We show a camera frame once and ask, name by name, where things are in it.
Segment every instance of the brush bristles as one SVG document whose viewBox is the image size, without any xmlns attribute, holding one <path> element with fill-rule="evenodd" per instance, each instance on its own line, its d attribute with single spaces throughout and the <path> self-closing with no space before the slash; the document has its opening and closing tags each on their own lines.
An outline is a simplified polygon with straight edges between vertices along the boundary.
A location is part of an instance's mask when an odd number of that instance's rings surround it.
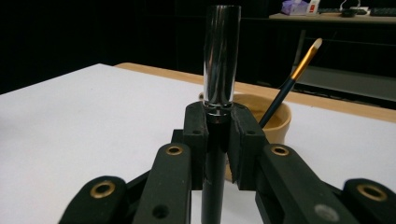
<svg viewBox="0 0 396 224">
<path fill-rule="evenodd" d="M 313 47 L 314 47 L 315 49 L 318 49 L 318 48 L 320 47 L 321 43 L 322 43 L 322 38 L 318 38 L 318 39 L 315 41 L 315 43 L 313 44 Z"/>
</svg>

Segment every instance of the black plastic part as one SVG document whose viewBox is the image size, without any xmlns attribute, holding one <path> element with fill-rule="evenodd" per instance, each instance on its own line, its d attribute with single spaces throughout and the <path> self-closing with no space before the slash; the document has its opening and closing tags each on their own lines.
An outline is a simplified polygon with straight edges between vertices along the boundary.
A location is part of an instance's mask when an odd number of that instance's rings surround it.
<svg viewBox="0 0 396 224">
<path fill-rule="evenodd" d="M 115 188 L 111 194 L 102 198 L 94 198 L 92 189 L 100 183 L 113 183 Z M 106 191 L 106 185 L 98 191 Z M 126 184 L 115 176 L 101 176 L 88 182 L 78 192 L 76 197 L 67 206 L 59 223 L 61 224 L 109 224 L 123 223 L 125 213 L 128 209 L 126 201 Z"/>
<path fill-rule="evenodd" d="M 183 130 L 174 129 L 171 143 L 182 143 L 182 142 L 183 142 Z"/>
<path fill-rule="evenodd" d="M 244 105 L 234 103 L 231 116 L 227 153 L 233 182 L 236 181 L 241 190 L 256 190 L 254 162 L 262 153 L 262 148 L 269 144 L 268 140 L 257 120 Z"/>
<path fill-rule="evenodd" d="M 344 205 L 360 223 L 395 223 L 396 195 L 368 179 L 350 179 L 341 194 Z"/>
<path fill-rule="evenodd" d="M 191 189 L 202 189 L 204 166 L 209 132 L 206 126 L 205 110 L 202 102 L 186 107 L 183 142 L 191 149 Z"/>
<path fill-rule="evenodd" d="M 191 151 L 183 144 L 160 148 L 134 216 L 134 224 L 190 223 Z"/>
<path fill-rule="evenodd" d="M 134 215 L 136 213 L 137 207 L 139 206 L 140 197 L 142 196 L 143 189 L 146 186 L 148 178 L 149 171 L 138 176 L 126 185 L 129 208 L 125 216 L 125 223 L 131 223 L 134 220 Z"/>
<path fill-rule="evenodd" d="M 290 147 L 267 145 L 259 165 L 256 203 L 264 223 L 358 223 Z"/>
</svg>

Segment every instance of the white table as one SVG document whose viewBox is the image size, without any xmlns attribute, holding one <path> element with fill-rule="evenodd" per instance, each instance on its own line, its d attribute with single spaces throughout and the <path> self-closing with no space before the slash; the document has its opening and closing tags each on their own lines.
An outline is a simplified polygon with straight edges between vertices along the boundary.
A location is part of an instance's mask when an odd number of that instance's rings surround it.
<svg viewBox="0 0 396 224">
<path fill-rule="evenodd" d="M 97 64 L 0 95 L 0 223 L 56 223 L 84 184 L 150 169 L 203 86 Z M 396 190 L 396 123 L 288 103 L 286 145 L 324 181 Z M 200 192 L 192 223 L 200 223 Z M 260 223 L 253 192 L 227 182 L 222 223 Z"/>
</svg>

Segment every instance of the brass screw hole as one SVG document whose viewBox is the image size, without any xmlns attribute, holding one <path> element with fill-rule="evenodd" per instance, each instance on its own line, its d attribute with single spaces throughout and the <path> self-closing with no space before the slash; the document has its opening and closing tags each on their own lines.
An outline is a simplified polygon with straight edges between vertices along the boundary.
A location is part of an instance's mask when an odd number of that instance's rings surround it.
<svg viewBox="0 0 396 224">
<path fill-rule="evenodd" d="M 90 194 L 95 199 L 101 199 L 112 194 L 115 189 L 116 189 L 116 185 L 113 182 L 109 180 L 105 180 L 93 186 Z"/>
<path fill-rule="evenodd" d="M 272 147 L 271 151 L 278 156 L 287 156 L 290 154 L 286 148 L 280 146 Z"/>
<path fill-rule="evenodd" d="M 169 147 L 166 149 L 166 153 L 171 156 L 179 155 L 183 152 L 183 148 L 181 147 Z"/>
<path fill-rule="evenodd" d="M 384 202 L 388 198 L 388 195 L 384 190 L 374 185 L 360 184 L 357 186 L 357 189 L 358 192 L 366 198 L 377 202 Z"/>
</svg>

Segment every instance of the black pole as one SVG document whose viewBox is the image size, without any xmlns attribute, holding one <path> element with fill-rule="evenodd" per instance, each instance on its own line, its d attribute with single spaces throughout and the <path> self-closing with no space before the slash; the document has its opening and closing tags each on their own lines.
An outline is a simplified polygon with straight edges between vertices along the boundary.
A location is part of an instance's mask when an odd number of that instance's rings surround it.
<svg viewBox="0 0 396 224">
<path fill-rule="evenodd" d="M 221 221 L 240 11 L 239 6 L 213 6 L 207 11 L 204 106 L 209 138 L 202 199 L 203 224 Z"/>
</svg>

